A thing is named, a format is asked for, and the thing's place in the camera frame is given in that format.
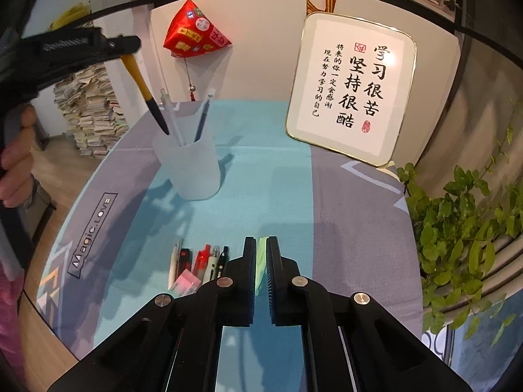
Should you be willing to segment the person left hand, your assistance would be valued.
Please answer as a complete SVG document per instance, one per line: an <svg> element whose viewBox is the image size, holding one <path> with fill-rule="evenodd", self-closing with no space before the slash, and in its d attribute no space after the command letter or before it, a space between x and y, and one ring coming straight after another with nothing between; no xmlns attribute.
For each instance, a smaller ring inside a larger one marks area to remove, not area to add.
<svg viewBox="0 0 523 392"><path fill-rule="evenodd" d="M25 105L20 116L21 130L2 153L1 168L5 170L5 175L1 178L1 201L6 208L18 207L31 196L34 164L31 149L35 142L35 121L34 106Z"/></svg>

